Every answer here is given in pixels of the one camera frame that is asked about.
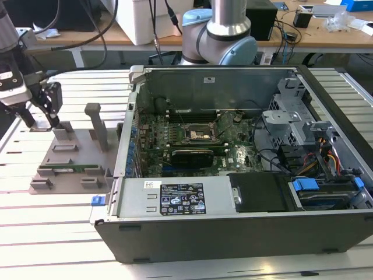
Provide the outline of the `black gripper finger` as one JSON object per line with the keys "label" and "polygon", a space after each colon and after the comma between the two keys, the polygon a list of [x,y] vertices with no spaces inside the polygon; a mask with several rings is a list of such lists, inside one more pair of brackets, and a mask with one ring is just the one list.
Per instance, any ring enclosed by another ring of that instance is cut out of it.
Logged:
{"label": "black gripper finger", "polygon": [[2,104],[2,108],[5,110],[6,113],[21,118],[28,128],[31,128],[35,124],[35,119],[26,108],[25,103],[16,103],[13,105]]}
{"label": "black gripper finger", "polygon": [[47,83],[41,90],[42,111],[52,128],[59,125],[58,112],[63,105],[62,86],[59,82]]}

